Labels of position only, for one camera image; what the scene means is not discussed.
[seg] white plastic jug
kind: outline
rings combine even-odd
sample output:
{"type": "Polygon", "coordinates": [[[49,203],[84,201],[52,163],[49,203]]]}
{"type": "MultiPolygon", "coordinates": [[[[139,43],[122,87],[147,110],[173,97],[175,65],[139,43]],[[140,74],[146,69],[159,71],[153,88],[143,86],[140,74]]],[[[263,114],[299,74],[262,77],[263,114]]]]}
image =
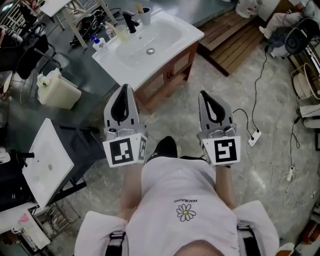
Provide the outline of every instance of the white plastic jug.
{"type": "Polygon", "coordinates": [[[47,87],[40,87],[38,100],[41,104],[70,110],[79,100],[81,91],[73,83],[62,77],[58,69],[47,76],[50,83],[47,87]]]}
{"type": "Polygon", "coordinates": [[[243,18],[249,19],[251,15],[258,15],[258,8],[261,4],[262,0],[239,0],[235,12],[243,18]]]}

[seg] faucet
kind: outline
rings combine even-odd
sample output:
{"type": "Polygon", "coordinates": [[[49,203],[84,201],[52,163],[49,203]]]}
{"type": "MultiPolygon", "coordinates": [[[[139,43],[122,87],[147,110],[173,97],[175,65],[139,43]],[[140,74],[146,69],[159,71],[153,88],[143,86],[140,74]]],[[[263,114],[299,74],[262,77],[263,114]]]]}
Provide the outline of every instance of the faucet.
{"type": "Polygon", "coordinates": [[[125,22],[129,28],[130,33],[135,33],[136,27],[139,26],[139,23],[136,22],[134,19],[132,19],[132,16],[135,14],[131,11],[126,10],[122,13],[122,15],[125,19],[125,22]]]}

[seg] sink basin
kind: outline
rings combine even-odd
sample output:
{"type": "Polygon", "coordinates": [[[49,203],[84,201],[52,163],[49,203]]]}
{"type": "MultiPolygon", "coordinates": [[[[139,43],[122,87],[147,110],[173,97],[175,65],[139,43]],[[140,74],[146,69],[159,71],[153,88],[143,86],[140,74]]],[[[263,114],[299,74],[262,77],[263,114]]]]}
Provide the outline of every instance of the sink basin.
{"type": "Polygon", "coordinates": [[[34,158],[26,160],[28,166],[23,168],[22,173],[35,200],[44,208],[74,163],[48,118],[44,120],[29,152],[34,153],[34,158]]]}
{"type": "Polygon", "coordinates": [[[154,22],[141,31],[129,42],[122,43],[116,49],[119,60],[128,69],[134,70],[137,65],[148,65],[162,54],[174,47],[183,33],[165,20],[154,22]],[[153,54],[147,54],[148,49],[154,49],[153,54]]]}
{"type": "Polygon", "coordinates": [[[164,11],[151,14],[151,24],[136,27],[130,40],[117,37],[107,42],[108,50],[92,57],[119,84],[137,90],[148,78],[204,33],[164,11]]]}

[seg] daisy print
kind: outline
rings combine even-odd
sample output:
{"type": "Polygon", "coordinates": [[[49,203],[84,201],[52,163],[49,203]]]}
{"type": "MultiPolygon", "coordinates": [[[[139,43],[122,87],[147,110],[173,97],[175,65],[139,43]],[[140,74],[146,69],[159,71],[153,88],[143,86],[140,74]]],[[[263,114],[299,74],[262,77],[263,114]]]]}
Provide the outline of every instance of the daisy print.
{"type": "Polygon", "coordinates": [[[185,204],[178,206],[178,209],[176,209],[176,212],[178,213],[177,217],[180,218],[180,221],[188,222],[191,219],[193,219],[194,216],[196,216],[196,213],[190,209],[191,209],[191,204],[187,204],[187,206],[185,204]]]}

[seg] cup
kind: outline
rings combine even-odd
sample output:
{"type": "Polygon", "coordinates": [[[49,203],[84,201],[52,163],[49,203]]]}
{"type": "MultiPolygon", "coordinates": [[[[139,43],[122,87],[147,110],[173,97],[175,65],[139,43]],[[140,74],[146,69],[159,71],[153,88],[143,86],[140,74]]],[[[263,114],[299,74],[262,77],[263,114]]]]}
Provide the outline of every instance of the cup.
{"type": "Polygon", "coordinates": [[[129,31],[126,25],[116,26],[115,34],[121,42],[126,42],[129,40],[129,31]]]}
{"type": "Polygon", "coordinates": [[[149,7],[143,7],[142,9],[143,9],[144,13],[138,12],[141,23],[144,26],[148,26],[148,25],[150,25],[150,22],[151,22],[151,10],[149,7]]]}

